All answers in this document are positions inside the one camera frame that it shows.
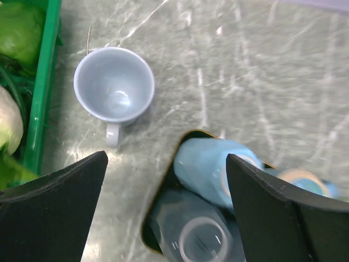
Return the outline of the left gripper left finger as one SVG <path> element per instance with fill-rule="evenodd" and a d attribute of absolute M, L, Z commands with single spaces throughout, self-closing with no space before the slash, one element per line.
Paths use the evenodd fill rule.
<path fill-rule="evenodd" d="M 108 157 L 105 151 L 1 192 L 1 261 L 80 261 Z"/>

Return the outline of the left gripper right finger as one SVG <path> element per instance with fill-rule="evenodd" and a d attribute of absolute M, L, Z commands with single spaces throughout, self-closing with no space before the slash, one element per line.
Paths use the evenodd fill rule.
<path fill-rule="evenodd" d="M 247 261 L 348 261 L 348 203 L 296 187 L 237 155 L 228 186 Z"/>

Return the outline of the white footed mug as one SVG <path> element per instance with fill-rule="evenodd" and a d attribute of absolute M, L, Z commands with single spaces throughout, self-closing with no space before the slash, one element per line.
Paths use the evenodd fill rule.
<path fill-rule="evenodd" d="M 103 47 L 86 55 L 74 72 L 79 103 L 106 122 L 106 144 L 117 147 L 122 126 L 133 123 L 150 106 L 155 79 L 148 63 L 121 47 Z"/>

